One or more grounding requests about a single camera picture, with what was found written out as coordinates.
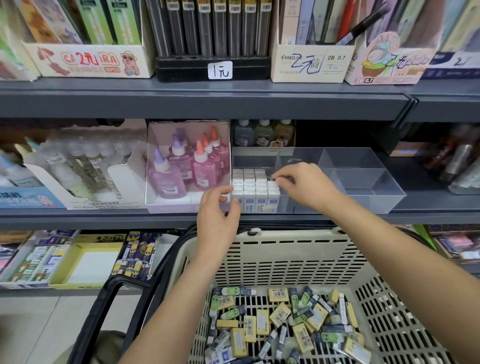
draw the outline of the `black pen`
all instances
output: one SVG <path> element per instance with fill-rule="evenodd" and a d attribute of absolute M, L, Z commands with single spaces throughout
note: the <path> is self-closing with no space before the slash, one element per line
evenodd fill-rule
<path fill-rule="evenodd" d="M 350 30 L 346 36 L 340 39 L 335 45 L 336 46 L 346 46 L 352 40 L 357 38 L 360 34 L 365 32 L 370 26 L 375 24 L 375 22 L 379 21 L 383 18 L 388 12 L 390 11 L 390 6 L 387 3 L 383 4 L 377 11 L 368 15 L 365 19 L 363 19 L 360 23 Z"/>

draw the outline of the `tile floor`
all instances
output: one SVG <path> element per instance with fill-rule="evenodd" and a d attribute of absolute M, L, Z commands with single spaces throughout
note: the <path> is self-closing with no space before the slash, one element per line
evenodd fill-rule
<path fill-rule="evenodd" d="M 52 364 L 75 342 L 95 298 L 0 297 L 0 363 Z M 102 329 L 126 332 L 139 298 L 117 296 Z"/>

